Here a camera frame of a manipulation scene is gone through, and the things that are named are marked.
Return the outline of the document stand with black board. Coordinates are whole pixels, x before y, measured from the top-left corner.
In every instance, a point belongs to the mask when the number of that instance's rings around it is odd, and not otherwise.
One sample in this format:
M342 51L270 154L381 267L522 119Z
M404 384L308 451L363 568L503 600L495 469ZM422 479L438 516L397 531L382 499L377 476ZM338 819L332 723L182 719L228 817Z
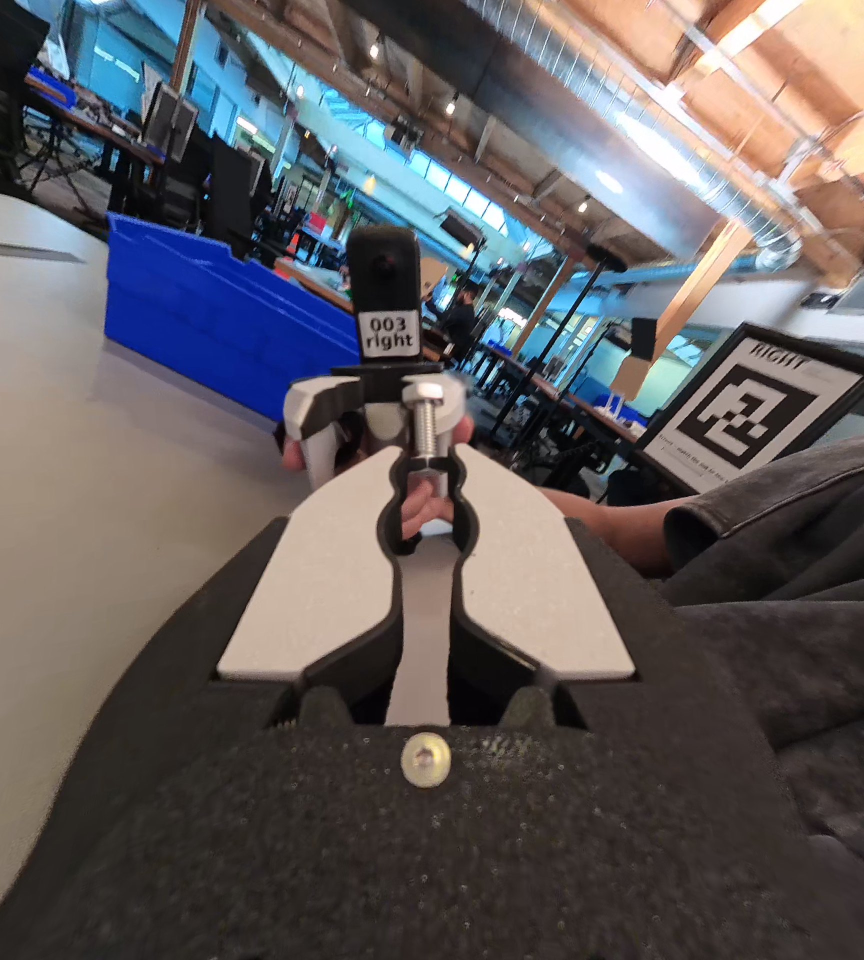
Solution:
M629 353L621 362L610 384L613 394L629 401L638 396L654 364L657 334L656 318L631 319Z

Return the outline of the computer monitor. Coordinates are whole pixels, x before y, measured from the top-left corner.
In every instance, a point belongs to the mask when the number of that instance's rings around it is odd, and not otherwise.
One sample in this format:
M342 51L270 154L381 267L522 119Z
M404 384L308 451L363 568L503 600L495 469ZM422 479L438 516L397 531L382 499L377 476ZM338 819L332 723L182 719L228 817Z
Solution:
M158 81L143 115L140 142L162 162L182 162L199 112L195 102Z

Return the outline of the medium steel bolt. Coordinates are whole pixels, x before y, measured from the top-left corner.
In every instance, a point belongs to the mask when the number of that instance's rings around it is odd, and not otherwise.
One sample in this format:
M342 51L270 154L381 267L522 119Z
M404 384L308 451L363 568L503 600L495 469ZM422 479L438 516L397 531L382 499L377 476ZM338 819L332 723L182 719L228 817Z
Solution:
M442 378L437 374L419 374L410 375L404 378L406 383L409 378L432 376L443 383ZM444 402L446 402L446 388L444 388ZM434 467L434 461L442 455L439 453L439 441L437 433L437 411L440 406L431 404L419 404L414 408L408 408L412 413L412 443L414 448L414 473L421 475L429 480L433 487L433 493L436 497L443 498L448 492L448 476L441 470Z

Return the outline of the person's right hand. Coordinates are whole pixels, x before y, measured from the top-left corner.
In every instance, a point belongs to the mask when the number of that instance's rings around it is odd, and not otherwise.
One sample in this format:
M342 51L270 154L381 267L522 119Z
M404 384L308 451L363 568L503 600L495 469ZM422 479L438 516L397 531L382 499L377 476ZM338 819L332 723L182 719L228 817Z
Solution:
M337 451L335 459L336 474L341 474L344 470L357 465L372 453L369 438L360 436L363 430L360 423L362 421L361 415L350 414L345 420L346 425L342 426L342 431L346 441L350 443L352 439L358 438L360 444L355 453L351 452L352 449L348 443ZM275 426L272 435L281 455L283 468L294 473L304 472L306 462L302 445L298 440L289 437L284 421ZM447 496L438 496L435 482L413 474L409 479L408 490L409 492L401 506L401 536L403 541L414 539L428 522L452 522L453 504Z

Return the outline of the framed marker sign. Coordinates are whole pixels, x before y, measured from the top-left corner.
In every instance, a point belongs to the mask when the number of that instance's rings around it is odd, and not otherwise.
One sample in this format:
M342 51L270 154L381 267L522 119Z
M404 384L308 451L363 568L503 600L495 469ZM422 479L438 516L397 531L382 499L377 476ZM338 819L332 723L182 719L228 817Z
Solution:
M864 353L743 323L623 459L676 497L703 494L856 416L864 416Z

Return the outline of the blue plastic bin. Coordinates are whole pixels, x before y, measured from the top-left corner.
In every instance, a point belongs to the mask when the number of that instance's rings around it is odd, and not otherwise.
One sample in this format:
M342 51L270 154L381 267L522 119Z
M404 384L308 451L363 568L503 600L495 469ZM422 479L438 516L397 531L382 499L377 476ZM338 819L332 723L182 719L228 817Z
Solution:
M359 364L354 317L223 243L108 213L103 332L273 421L296 380Z

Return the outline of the silver air duct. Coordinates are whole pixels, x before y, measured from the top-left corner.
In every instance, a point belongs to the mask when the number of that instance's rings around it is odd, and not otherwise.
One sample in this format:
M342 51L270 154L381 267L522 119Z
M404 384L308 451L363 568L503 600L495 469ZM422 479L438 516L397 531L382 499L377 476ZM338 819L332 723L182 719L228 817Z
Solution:
M554 2L465 5L681 186L726 220L741 222L757 248L755 267L777 273L803 251L794 218L766 196L764 176L647 78L618 48Z

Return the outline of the black hanging panel light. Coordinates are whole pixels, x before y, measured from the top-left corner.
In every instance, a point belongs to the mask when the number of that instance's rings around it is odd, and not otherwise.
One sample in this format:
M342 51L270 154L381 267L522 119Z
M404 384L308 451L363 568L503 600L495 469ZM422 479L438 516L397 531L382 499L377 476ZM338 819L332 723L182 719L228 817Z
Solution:
M439 218L439 228L463 248L478 249L486 242L481 229L451 207Z

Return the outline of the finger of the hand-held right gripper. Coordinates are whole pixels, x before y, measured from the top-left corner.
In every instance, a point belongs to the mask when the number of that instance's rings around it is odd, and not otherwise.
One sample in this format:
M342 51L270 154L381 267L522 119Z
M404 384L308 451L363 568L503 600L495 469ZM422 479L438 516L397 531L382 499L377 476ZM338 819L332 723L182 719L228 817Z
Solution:
M283 417L287 436L301 450L310 488L318 490L336 473L336 458L360 444L350 439L342 417L356 414L364 404L364 384L359 377L323 375L295 381L287 391Z
M404 378L437 375L445 388L445 402L437 411L438 446L449 447L455 428L465 416L467 388L452 373L412 373L397 375L389 385L366 391L365 437L370 447L413 447L412 413L402 403Z

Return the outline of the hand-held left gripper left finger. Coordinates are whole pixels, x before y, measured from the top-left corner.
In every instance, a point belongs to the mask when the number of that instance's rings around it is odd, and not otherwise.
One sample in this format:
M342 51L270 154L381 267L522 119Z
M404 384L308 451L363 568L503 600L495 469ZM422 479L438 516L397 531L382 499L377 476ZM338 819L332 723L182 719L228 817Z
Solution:
M401 665L407 455L373 454L294 509L217 664L224 682L335 690L385 724Z

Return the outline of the person's dark shirt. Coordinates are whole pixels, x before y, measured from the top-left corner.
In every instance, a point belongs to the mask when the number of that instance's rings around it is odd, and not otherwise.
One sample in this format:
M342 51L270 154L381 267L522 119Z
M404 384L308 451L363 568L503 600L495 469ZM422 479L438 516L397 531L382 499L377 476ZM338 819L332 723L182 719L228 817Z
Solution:
M864 437L688 498L663 534L663 598L762 727L864 935Z

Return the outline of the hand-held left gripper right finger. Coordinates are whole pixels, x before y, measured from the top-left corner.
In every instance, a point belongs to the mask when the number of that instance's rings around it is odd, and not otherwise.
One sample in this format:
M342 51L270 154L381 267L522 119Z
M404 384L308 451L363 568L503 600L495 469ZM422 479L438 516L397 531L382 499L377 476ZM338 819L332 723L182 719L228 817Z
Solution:
M634 681L637 668L563 513L466 444L448 455L454 507L447 702L497 724L520 691Z

